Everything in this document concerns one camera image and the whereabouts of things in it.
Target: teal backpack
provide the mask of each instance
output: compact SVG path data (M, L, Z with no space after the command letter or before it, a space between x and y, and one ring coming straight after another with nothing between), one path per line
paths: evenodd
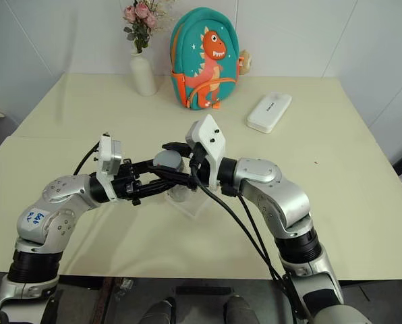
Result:
M171 35L171 79L184 107L219 108L234 90L243 57L232 23L210 8L196 8Z

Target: table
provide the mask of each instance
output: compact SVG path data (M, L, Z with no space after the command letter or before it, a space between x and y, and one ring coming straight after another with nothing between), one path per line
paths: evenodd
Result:
M308 194L314 224L338 279L402 278L402 183L335 78L239 80L220 110L177 104L168 77L140 97L128 76L67 74L0 148L0 271L11 263L16 220L58 176L71 174L103 132L122 141L132 161L151 159L211 113L227 156L274 161ZM293 96L270 134L245 126L266 93ZM94 171L92 161L82 169ZM246 224L238 200L224 200ZM250 204L274 265L277 249ZM269 278L232 218L212 203L197 219L163 195L105 204L84 214L63 254L60 273L126 277Z

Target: white vase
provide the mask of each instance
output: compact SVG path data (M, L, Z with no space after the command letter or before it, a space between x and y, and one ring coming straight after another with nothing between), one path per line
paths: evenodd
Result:
M130 66L136 90L142 96L154 95L157 87L150 62L142 53L137 53L136 50L131 55Z

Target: orange dinosaur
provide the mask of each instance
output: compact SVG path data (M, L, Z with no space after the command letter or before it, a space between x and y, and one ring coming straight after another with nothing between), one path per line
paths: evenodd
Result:
M204 59L204 63L200 64L199 74L195 72L194 76L185 76L185 83L191 88L195 88L199 84L210 80L219 79L223 68L216 61L223 59L227 52L227 48L218 34L212 30L208 30L207 27L204 28L204 34L201 34L201 41L202 45L200 48L204 49L204 52L200 53L200 55ZM207 95L210 92L212 93L211 102L207 99ZM219 83L213 83L201 88L198 91L198 106L200 108L211 106L218 101L218 94Z

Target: flower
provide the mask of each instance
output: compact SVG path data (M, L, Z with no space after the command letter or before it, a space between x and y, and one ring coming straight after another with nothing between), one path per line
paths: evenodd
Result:
M125 18L131 24L135 22L135 8L131 5L127 7L124 11L123 18Z
M150 28L153 29L156 26L157 19L156 17L150 12L150 14L147 16L147 18L144 19L144 22L146 25Z
M136 5L135 13L140 19L144 19L148 17L148 15L150 14L150 10L145 3L139 2Z

